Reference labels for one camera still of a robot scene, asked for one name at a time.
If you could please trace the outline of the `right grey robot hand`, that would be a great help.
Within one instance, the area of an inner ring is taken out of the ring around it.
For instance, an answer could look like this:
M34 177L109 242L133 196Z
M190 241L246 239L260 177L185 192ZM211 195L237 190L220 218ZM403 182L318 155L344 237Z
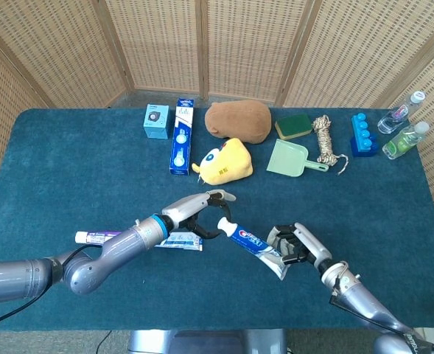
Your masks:
M274 226L267 243L279 251L284 265L308 261L321 271L335 263L328 249L301 223Z

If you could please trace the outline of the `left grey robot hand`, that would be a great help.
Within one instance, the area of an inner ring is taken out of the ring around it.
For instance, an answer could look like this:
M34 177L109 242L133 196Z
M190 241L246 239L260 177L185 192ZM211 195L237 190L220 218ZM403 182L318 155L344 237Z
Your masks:
M168 233L175 229L187 229L203 239L210 240L216 238L222 231L219 229L206 231L197 223L199 213L206 207L218 207L227 220L231 221L228 202L236 199L235 195L222 189L188 195L163 208L159 218L164 222Z

